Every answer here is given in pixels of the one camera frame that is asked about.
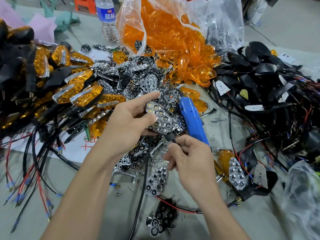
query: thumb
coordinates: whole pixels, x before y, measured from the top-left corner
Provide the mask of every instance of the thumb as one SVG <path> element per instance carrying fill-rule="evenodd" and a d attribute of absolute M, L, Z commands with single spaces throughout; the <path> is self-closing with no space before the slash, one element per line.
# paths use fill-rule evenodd
<path fill-rule="evenodd" d="M 154 113 L 146 113 L 141 118 L 135 119 L 137 127 L 143 131 L 148 126 L 153 125 L 157 120 L 157 116 Z"/>
<path fill-rule="evenodd" d="M 175 159 L 178 166 L 183 158 L 186 157 L 186 154 L 182 151 L 181 147 L 177 143 L 170 143 L 168 145 L 168 153 Z"/>

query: water bottle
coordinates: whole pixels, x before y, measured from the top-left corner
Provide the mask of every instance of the water bottle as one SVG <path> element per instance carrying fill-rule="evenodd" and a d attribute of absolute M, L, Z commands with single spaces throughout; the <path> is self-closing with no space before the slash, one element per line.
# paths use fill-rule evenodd
<path fill-rule="evenodd" d="M 96 0 L 96 9 L 102 26 L 102 37 L 106 46 L 118 46 L 116 14 L 112 0 Z"/>

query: person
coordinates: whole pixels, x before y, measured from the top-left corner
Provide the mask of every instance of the person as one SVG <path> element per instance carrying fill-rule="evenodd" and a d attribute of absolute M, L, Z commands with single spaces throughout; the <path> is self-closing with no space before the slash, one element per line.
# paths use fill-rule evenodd
<path fill-rule="evenodd" d="M 115 163 L 146 135 L 156 115 L 146 103 L 159 92 L 118 104 L 80 170 L 71 181 L 41 240 L 97 239 Z M 230 214 L 215 178 L 210 147 L 184 135 L 168 145 L 164 159 L 176 169 L 181 184 L 201 209 L 212 239 L 250 239 Z"/>

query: blue electric screwdriver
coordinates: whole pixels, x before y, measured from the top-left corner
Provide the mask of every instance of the blue electric screwdriver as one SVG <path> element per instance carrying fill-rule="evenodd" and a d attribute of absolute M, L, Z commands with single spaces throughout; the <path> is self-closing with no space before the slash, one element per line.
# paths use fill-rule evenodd
<path fill-rule="evenodd" d="M 209 145 L 205 130 L 202 127 L 202 120 L 200 119 L 198 110 L 193 104 L 192 99 L 182 96 L 179 107 L 181 109 L 181 114 L 186 121 L 189 135 Z"/>

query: red plastic stool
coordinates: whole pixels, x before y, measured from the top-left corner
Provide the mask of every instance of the red plastic stool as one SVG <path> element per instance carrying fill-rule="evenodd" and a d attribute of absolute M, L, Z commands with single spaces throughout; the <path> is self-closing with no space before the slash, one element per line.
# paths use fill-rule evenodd
<path fill-rule="evenodd" d="M 89 9 L 89 12 L 92 14 L 96 14 L 96 4 L 94 0 L 74 0 L 75 10 L 79 11 L 78 6 L 84 6 Z"/>

